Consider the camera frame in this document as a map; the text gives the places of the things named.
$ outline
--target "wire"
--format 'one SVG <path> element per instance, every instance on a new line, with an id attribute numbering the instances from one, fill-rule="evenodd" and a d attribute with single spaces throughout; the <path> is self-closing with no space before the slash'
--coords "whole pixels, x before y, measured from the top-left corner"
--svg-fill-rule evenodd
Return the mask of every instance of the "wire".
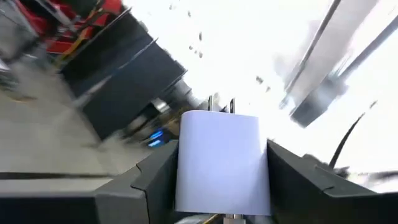
<path id="1" fill-rule="evenodd" d="M 215 218 L 217 218 L 217 216 L 218 216 L 218 214 L 213 215 L 212 217 L 207 219 L 205 222 L 203 222 L 203 224 L 210 224 Z"/>
<path id="2" fill-rule="evenodd" d="M 363 113 L 354 123 L 353 125 L 351 125 L 351 127 L 349 128 L 349 130 L 347 131 L 347 133 L 344 135 L 343 139 L 340 141 L 339 145 L 337 146 L 337 149 L 333 155 L 333 157 L 331 158 L 331 161 L 329 162 L 329 167 L 331 168 L 335 168 L 336 162 L 338 157 L 340 156 L 341 150 L 343 149 L 343 146 L 345 145 L 349 135 L 351 134 L 351 132 L 353 131 L 353 129 L 355 128 L 355 126 L 358 124 L 359 120 L 365 115 L 365 113 Z"/>
<path id="3" fill-rule="evenodd" d="M 95 11 L 95 8 L 96 8 L 96 7 L 94 7 L 94 9 L 90 12 L 90 15 L 88 16 L 88 18 L 93 17 L 94 14 L 96 14 L 97 12 L 101 12 L 101 11 L 103 10 L 102 8 L 100 8 L 100 9 L 98 9 L 97 11 Z M 77 47 L 81 44 L 81 42 L 82 42 L 83 39 L 85 38 L 86 33 L 87 33 L 87 31 L 88 31 L 88 28 L 89 28 L 89 27 L 87 27 L 86 29 L 84 29 L 84 30 L 80 33 L 80 35 L 79 35 L 79 37 L 77 38 L 77 40 L 69 47 L 68 50 L 66 50 L 66 51 L 65 51 L 64 53 L 62 53 L 59 57 L 57 57 L 57 59 L 55 60 L 55 66 L 56 66 L 56 67 L 59 67 L 59 65 L 61 64 L 61 61 L 62 61 L 63 59 L 65 59 L 65 57 L 67 57 L 68 55 L 70 55 L 72 52 L 74 52 L 74 51 L 77 49 Z"/>

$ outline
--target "concrete floor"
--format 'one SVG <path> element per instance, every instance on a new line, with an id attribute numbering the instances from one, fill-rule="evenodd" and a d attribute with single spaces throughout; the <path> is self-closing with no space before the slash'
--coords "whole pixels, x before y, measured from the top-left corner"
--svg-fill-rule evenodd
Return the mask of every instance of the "concrete floor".
<path id="1" fill-rule="evenodd" d="M 0 16 L 0 49 L 11 54 L 19 41 L 15 24 Z M 11 65 L 20 89 L 37 99 L 16 103 L 0 94 L 0 172 L 119 174 L 150 154 L 116 137 L 99 149 L 60 77 L 29 58 Z"/>

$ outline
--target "black panel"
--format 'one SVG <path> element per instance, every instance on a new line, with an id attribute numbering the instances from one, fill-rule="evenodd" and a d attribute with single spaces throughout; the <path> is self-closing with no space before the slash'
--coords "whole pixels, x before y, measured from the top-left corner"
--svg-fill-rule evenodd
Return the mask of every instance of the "black panel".
<path id="1" fill-rule="evenodd" d="M 178 141 L 170 141 L 137 164 L 142 174 L 131 187 L 145 191 L 151 224 L 168 223 L 172 218 L 177 181 L 177 152 Z"/>
<path id="2" fill-rule="evenodd" d="M 183 73 L 184 69 L 153 43 L 98 90 L 83 112 L 104 140 L 126 127 Z"/>
<path id="3" fill-rule="evenodd" d="M 0 195 L 0 223 L 99 223 L 92 194 Z"/>
<path id="4" fill-rule="evenodd" d="M 62 69 L 72 93 L 79 97 L 153 40 L 130 13 L 123 14 Z"/>
<path id="5" fill-rule="evenodd" d="M 395 223 L 398 194 L 376 194 L 268 141 L 271 204 L 279 224 Z"/>
<path id="6" fill-rule="evenodd" d="M 137 167 L 95 190 L 101 224 L 149 223 L 145 192 L 130 187 L 141 175 Z"/>
<path id="7" fill-rule="evenodd" d="M 345 80 L 371 55 L 386 39 L 388 39 L 398 27 L 398 17 L 396 17 L 364 50 L 361 52 L 341 74 L 327 76 L 321 84 L 314 89 L 304 101 L 298 106 L 292 115 L 303 127 L 321 116 L 337 96 L 345 94 L 347 86 Z"/>

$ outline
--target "black cable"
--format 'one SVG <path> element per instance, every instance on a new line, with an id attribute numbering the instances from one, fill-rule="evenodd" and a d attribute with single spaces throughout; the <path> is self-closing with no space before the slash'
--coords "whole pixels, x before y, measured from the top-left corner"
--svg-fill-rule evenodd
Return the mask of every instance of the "black cable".
<path id="1" fill-rule="evenodd" d="M 353 125 L 351 125 L 351 127 L 349 128 L 349 130 L 347 131 L 347 133 L 344 135 L 343 139 L 340 141 L 339 145 L 337 146 L 337 149 L 335 151 L 335 154 L 333 155 L 333 157 L 331 158 L 331 161 L 329 162 L 329 167 L 331 168 L 335 168 L 336 162 L 338 157 L 340 156 L 341 150 L 343 149 L 343 146 L 345 145 L 349 135 L 351 134 L 351 132 L 353 131 L 353 129 L 355 128 L 355 126 L 358 124 L 358 121 L 365 115 L 365 113 L 363 113 L 354 123 Z"/>

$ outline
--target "black machine part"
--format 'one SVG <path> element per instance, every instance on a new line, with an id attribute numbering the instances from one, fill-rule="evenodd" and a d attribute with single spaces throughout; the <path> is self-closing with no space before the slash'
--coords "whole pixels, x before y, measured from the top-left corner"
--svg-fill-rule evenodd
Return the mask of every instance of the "black machine part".
<path id="1" fill-rule="evenodd" d="M 178 141 L 92 192 L 0 194 L 3 223 L 164 224 L 175 213 Z M 376 194 L 268 141 L 276 223 L 395 223 L 398 194 Z"/>

